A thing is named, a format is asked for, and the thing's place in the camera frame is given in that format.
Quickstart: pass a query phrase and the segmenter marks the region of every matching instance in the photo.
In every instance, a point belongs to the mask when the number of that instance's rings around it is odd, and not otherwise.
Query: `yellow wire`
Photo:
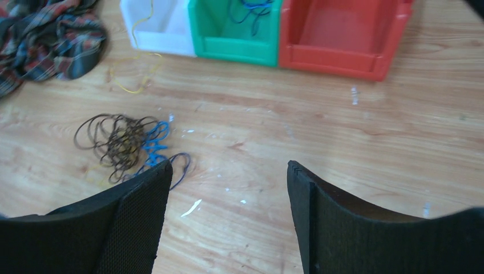
[[[154,8],[153,8],[153,1],[154,0],[151,0],[151,11],[150,11],[150,15],[146,18],[143,18],[143,19],[140,19],[138,20],[134,25],[133,27],[131,28],[131,35],[133,36],[133,40],[135,41],[135,45],[136,45],[136,49],[138,50],[139,49],[139,46],[138,46],[138,40],[136,38],[136,35],[135,35],[135,28],[136,26],[138,26],[140,23],[143,23],[143,22],[146,22],[148,20],[150,20],[150,18],[153,16],[153,13],[154,13]],[[146,53],[146,55],[155,55],[155,56],[158,56],[160,58],[162,58],[162,56],[158,53]],[[145,89],[146,87],[146,84],[148,82],[148,80],[150,79],[150,76],[144,76],[143,77],[143,80],[141,81],[141,86],[139,87],[138,90],[136,91],[132,91],[132,90],[129,90],[127,88],[125,88],[121,83],[119,83],[118,80],[116,80],[115,76],[114,76],[114,68],[119,64],[119,63],[122,63],[122,62],[126,62],[127,60],[137,60],[137,59],[140,59],[141,58],[141,52],[138,51],[138,54],[137,56],[135,57],[131,57],[131,58],[124,58],[124,59],[121,59],[117,62],[115,62],[114,64],[112,64],[112,66],[110,67],[109,69],[109,73],[111,75],[111,79],[114,81],[114,83],[116,83],[121,89],[123,89],[124,91],[126,92],[129,92],[129,93],[133,93],[133,94],[138,94],[138,93],[141,93],[143,92],[143,90]],[[152,75],[153,73],[155,73],[155,71],[158,70],[158,68],[161,66],[161,61],[158,62],[158,64],[156,66],[154,66],[151,70],[150,70],[150,74],[149,75]]]

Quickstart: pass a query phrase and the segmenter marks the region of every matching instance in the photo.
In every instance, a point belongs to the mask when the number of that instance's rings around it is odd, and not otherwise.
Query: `red plastic bin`
[[[382,81],[413,0],[284,0],[279,66]]]

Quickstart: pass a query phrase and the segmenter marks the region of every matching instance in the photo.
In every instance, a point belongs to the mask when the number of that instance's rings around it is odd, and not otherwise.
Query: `plaid fabric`
[[[24,80],[75,79],[94,68],[106,31],[97,0],[0,0],[0,97]]]

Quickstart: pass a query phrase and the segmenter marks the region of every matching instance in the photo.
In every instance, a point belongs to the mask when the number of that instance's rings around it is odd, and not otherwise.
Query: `wooden floor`
[[[141,94],[108,73],[135,55],[118,3],[99,3],[111,40],[92,72],[26,83],[0,100],[1,213],[43,214],[110,187],[99,182],[110,171],[87,172],[96,157],[72,143],[103,112],[172,114],[167,153],[194,159],[170,193],[154,273],[302,273],[289,160],[414,216],[426,204],[428,217],[484,204],[484,24],[464,1],[415,3],[384,83],[166,56]],[[118,79],[136,89],[156,61],[121,64]]]

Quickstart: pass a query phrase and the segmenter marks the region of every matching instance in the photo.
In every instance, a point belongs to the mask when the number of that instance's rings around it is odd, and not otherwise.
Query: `white plastic bin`
[[[189,0],[154,0],[153,16],[135,28],[138,48],[149,52],[195,57],[188,17],[189,2]],[[131,46],[136,48],[131,30],[138,20],[150,15],[151,0],[121,0],[119,6]]]

